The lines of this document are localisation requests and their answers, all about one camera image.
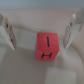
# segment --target robotic arm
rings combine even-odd
[[[84,8],[81,8],[76,14],[72,14],[70,25],[66,27],[63,44],[67,49],[75,38],[76,34],[81,30],[84,23]]]

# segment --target cube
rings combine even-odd
[[[59,52],[56,33],[37,33],[37,60],[54,60]]]

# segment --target white table surface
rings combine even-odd
[[[0,84],[81,84],[83,64],[72,46],[65,50],[59,39],[55,60],[36,60],[37,34],[13,29],[16,51],[0,35]]]

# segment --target cube top face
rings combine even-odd
[[[37,49],[39,51],[59,51],[57,34],[56,33],[38,33]]]

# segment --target red block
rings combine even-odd
[[[59,43],[56,33],[37,34],[37,60],[54,60],[58,51]]]

